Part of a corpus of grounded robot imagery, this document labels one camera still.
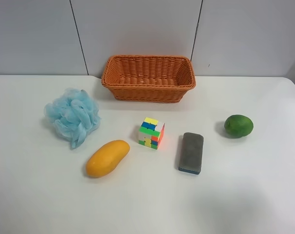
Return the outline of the grey blue whiteboard eraser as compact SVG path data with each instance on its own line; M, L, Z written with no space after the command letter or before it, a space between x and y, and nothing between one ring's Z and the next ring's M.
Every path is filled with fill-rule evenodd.
M202 168L204 137L195 133L184 133L178 170L199 175Z

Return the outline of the colourful puzzle cube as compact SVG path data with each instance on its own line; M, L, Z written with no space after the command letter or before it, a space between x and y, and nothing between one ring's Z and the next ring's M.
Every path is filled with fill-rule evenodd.
M165 123L146 117L138 130L138 143L157 150L165 132Z

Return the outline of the yellow mango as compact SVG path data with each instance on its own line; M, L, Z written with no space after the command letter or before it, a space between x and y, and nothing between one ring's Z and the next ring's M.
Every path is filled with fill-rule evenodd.
M85 170L89 177L100 178L111 173L130 151L123 140L114 140L99 148L87 161Z

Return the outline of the orange wicker basket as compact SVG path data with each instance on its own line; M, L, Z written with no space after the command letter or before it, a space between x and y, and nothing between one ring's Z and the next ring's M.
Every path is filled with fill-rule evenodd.
M117 100L177 103L196 81L191 61L183 56L114 55L101 83Z

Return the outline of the green lemon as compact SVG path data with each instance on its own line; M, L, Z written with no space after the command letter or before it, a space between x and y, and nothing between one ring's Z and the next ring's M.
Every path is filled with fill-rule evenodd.
M232 115L224 123L224 129L228 135L241 138L249 135L254 128L252 120L243 115Z

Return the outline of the light blue bath loofah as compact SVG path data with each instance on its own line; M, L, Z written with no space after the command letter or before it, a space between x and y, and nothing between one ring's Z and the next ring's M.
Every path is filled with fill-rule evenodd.
M85 90L69 88L64 94L44 107L45 118L58 136L70 142L75 149L100 126L97 103Z

